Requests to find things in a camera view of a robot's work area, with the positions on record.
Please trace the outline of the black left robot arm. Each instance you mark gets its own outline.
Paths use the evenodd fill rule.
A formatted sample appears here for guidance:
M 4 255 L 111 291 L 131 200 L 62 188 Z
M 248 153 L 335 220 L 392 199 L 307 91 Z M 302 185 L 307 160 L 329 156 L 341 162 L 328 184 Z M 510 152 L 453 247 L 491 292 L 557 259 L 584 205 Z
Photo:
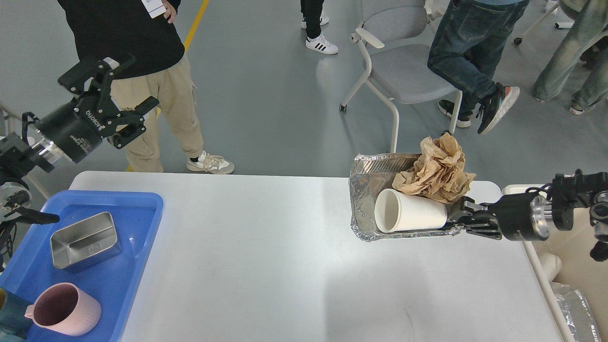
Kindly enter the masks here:
M 59 218 L 30 208 L 32 193 L 24 178 L 35 168 L 51 172 L 61 158 L 81 162 L 104 139 L 123 149 L 146 132 L 145 115 L 159 105 L 146 98 L 132 110 L 122 110 L 111 96 L 115 77 L 135 64 L 132 54 L 116 59 L 85 57 L 59 77 L 73 97 L 43 118 L 22 114 L 21 133 L 1 139 L 1 253 L 11 256 L 17 223 L 49 224 Z

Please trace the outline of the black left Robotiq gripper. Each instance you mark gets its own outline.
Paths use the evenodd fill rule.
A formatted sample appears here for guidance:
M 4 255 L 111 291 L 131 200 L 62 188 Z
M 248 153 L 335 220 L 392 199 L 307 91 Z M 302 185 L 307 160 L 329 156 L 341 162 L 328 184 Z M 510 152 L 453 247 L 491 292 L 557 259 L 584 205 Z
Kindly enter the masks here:
M 146 132 L 145 115 L 159 104 L 150 96 L 124 110 L 112 98 L 112 82 L 134 62 L 130 54 L 119 60 L 97 60 L 92 56 L 80 60 L 58 78 L 58 84 L 73 95 L 72 99 L 39 119 L 34 125 L 36 130 L 76 164 L 107 136 L 116 149 L 126 147 Z

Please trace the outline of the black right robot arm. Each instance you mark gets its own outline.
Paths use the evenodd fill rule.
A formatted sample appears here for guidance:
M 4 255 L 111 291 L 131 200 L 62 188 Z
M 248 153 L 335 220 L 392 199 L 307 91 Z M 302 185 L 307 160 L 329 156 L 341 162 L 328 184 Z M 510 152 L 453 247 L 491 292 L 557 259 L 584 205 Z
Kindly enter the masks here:
M 607 259 L 607 173 L 556 174 L 553 181 L 522 193 L 500 197 L 495 203 L 476 203 L 464 196 L 449 206 L 443 230 L 465 230 L 476 236 L 511 241 L 545 241 L 554 230 L 571 231 L 575 209 L 587 209 L 594 229 L 590 257 Z

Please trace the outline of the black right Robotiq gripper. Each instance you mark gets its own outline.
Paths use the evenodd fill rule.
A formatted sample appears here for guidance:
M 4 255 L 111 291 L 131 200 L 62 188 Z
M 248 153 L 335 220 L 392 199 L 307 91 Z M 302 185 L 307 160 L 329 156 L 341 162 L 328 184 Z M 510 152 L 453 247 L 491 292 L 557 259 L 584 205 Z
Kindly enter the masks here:
M 488 204 L 464 196 L 454 203 L 454 222 L 446 227 L 495 240 L 545 241 L 554 229 L 552 205 L 538 193 L 514 193 L 501 197 L 492 214 Z

